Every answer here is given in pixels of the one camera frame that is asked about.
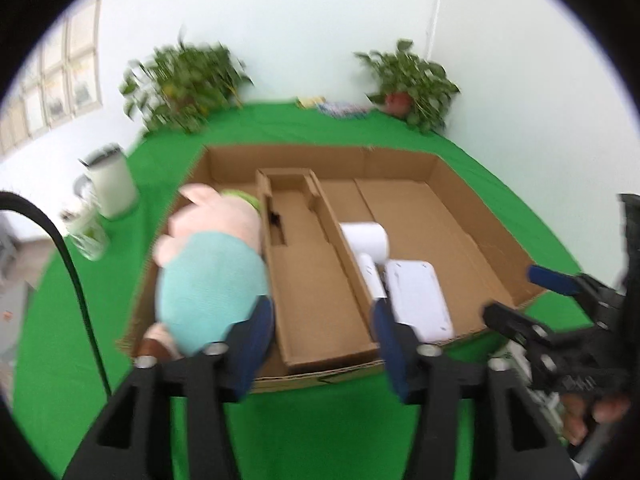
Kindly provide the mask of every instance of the black cable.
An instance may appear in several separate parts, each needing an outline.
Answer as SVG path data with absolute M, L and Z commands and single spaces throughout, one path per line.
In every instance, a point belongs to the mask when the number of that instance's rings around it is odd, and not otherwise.
M 49 217 L 47 217 L 47 215 L 45 215 L 40 209 L 34 206 L 27 199 L 16 195 L 15 193 L 0 191 L 0 211 L 3 210 L 14 211 L 23 216 L 26 216 L 29 220 L 36 222 L 36 224 L 42 227 L 51 237 L 53 243 L 55 243 L 56 248 L 60 252 L 62 261 L 65 263 L 66 271 L 69 273 L 71 282 L 74 284 L 74 290 L 76 292 L 76 298 L 78 298 L 78 305 L 80 306 L 80 314 L 82 315 L 82 322 L 84 323 L 86 336 L 89 339 L 91 350 L 94 353 L 95 365 L 98 368 L 100 380 L 102 381 L 102 387 L 104 388 L 104 393 L 106 394 L 108 400 L 111 397 L 111 386 L 107 378 L 107 372 L 104 369 L 104 363 L 102 362 L 102 356 L 100 355 L 98 343 L 95 340 L 94 327 L 91 324 L 89 311 L 86 307 L 86 300 L 84 298 L 84 292 L 82 291 L 82 284 L 80 283 L 78 272 L 76 271 L 76 267 L 74 266 L 73 260 L 71 259 L 71 254 L 69 254 L 69 250 L 66 248 L 65 241 L 63 240 L 62 235 L 53 224 L 53 222 L 49 219 Z

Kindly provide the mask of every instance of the potted plant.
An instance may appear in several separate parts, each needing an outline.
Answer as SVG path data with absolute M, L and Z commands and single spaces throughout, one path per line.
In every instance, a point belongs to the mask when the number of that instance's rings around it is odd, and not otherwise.
M 194 46 L 178 38 L 177 46 L 156 48 L 149 62 L 130 62 L 120 86 L 124 111 L 129 118 L 142 113 L 145 136 L 163 126 L 192 134 L 210 113 L 241 106 L 239 88 L 252 84 L 243 68 L 226 46 Z
M 371 102 L 383 105 L 383 112 L 406 120 L 422 133 L 440 132 L 451 99 L 460 90 L 447 79 L 441 65 L 411 53 L 413 44 L 411 40 L 398 40 L 395 52 L 354 54 L 380 83 L 378 93 L 367 96 Z

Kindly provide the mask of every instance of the metal screw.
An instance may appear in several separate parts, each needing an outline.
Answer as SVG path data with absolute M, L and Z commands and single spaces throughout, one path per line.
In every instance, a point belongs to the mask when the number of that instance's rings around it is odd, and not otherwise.
M 442 348 L 436 345 L 420 345 L 416 351 L 424 357 L 438 357 L 442 355 Z
M 222 355 L 227 350 L 229 350 L 229 346 L 226 343 L 211 343 L 205 347 L 203 352 L 206 355 Z
M 538 334 L 540 337 L 546 339 L 546 330 L 544 328 L 542 328 L 540 325 L 534 325 L 531 327 L 531 329 L 533 330 L 533 332 L 535 332 L 536 334 Z
M 542 361 L 542 364 L 545 365 L 545 368 L 550 372 L 555 372 L 556 370 L 558 370 L 558 366 L 556 366 L 554 360 L 547 354 L 542 354 L 540 356 L 540 360 Z
M 506 359 L 500 359 L 499 357 L 489 359 L 487 364 L 489 365 L 489 368 L 495 372 L 504 372 L 511 368 L 511 364 Z
M 152 355 L 141 355 L 136 357 L 134 361 L 134 365 L 136 368 L 152 368 L 156 365 L 158 359 L 153 357 Z

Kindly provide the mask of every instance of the terracotta pot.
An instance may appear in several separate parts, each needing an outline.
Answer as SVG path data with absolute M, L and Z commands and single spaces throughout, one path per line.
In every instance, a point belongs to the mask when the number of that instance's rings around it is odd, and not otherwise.
M 396 92 L 395 94 L 389 94 L 385 97 L 384 113 L 397 117 L 398 119 L 404 119 L 411 111 L 411 106 L 414 104 L 414 100 L 407 92 Z

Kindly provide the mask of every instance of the white pipe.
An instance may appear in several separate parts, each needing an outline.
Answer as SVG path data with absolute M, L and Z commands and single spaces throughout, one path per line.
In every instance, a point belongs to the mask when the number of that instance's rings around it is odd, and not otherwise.
M 438 24 L 438 14 L 440 12 L 440 0 L 436 0 L 436 6 L 433 9 L 433 17 L 431 19 L 431 27 L 428 31 L 428 44 L 427 44 L 427 52 L 425 55 L 425 59 L 431 59 L 431 54 L 433 53 L 433 45 L 435 43 L 435 35 L 436 35 L 436 26 Z

